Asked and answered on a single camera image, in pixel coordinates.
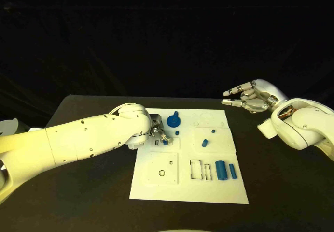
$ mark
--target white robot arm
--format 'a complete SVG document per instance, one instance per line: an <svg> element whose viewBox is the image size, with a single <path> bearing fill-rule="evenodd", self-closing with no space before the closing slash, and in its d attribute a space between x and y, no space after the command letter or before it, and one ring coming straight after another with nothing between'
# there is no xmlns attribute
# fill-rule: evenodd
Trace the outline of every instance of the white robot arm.
<svg viewBox="0 0 334 232"><path fill-rule="evenodd" d="M109 114L0 137L0 167L1 163L5 166L0 170L0 203L38 173L123 144L136 149L149 136L171 141L159 115L148 114L141 105L126 103Z"/></svg>
<svg viewBox="0 0 334 232"><path fill-rule="evenodd" d="M241 92L240 99L223 99L221 104L243 107L251 113L270 110L270 118L257 129L270 139L279 136L296 150L316 146L334 161L334 111L306 99L287 99L280 90L257 79L234 87L224 96Z"/></svg>

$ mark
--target table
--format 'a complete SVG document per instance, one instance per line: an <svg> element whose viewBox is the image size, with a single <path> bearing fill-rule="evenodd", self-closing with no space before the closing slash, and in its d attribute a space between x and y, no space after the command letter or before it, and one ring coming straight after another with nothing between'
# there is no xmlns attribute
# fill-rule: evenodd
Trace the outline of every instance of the table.
<svg viewBox="0 0 334 232"><path fill-rule="evenodd" d="M250 115L218 99L69 95L47 127L107 113L125 102L146 108L224 109L248 205L130 200L135 150L126 146L37 175L0 205L2 231L332 231L334 163L309 147L267 140Z"/></svg>

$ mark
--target cable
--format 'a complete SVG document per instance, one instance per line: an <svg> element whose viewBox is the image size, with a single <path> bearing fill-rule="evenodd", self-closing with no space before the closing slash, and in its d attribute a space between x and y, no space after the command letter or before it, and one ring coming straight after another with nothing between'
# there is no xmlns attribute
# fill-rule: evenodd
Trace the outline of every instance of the cable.
<svg viewBox="0 0 334 232"><path fill-rule="evenodd" d="M113 114L125 105L135 105L135 103L125 103L122 105L119 105L107 114Z"/></svg>

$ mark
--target blue object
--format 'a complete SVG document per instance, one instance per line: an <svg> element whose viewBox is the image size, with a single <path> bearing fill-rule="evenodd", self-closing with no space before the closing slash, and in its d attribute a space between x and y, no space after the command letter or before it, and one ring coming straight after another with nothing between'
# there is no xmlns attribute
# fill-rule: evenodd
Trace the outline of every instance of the blue object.
<svg viewBox="0 0 334 232"><path fill-rule="evenodd" d="M215 161L217 179L227 180L227 172L223 161Z"/></svg>
<svg viewBox="0 0 334 232"><path fill-rule="evenodd" d="M207 139L204 139L201 142L201 147L205 147L205 146L207 146Z"/></svg>
<svg viewBox="0 0 334 232"><path fill-rule="evenodd" d="M178 112L175 111L175 112L174 112L174 115L171 115L171 116L166 118L166 125L168 125L169 127L178 127L179 123L181 123L181 120L179 120L179 118L178 118Z"/></svg>
<svg viewBox="0 0 334 232"><path fill-rule="evenodd" d="M231 163L228 164L228 170L230 170L231 179L234 180L236 179L236 174L234 174L234 166L233 166Z"/></svg>

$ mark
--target white board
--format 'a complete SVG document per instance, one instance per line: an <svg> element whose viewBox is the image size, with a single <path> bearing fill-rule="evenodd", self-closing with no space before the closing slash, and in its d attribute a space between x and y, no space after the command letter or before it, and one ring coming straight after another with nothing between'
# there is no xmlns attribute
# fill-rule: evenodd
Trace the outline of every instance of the white board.
<svg viewBox="0 0 334 232"><path fill-rule="evenodd" d="M138 149L129 198L248 204L224 110L146 109L146 111L149 114L161 115L165 134L174 141L166 145L158 141L155 145L155 138L149 138ZM171 128L166 125L166 118L174 111L178 112L181 124ZM200 166L197 161L191 166L189 160L200 160ZM225 163L227 180L217 180L214 162L218 160ZM230 176L230 163L237 179L231 179ZM195 178L201 172L201 179L189 178L191 168L195 169L192 170Z"/></svg>

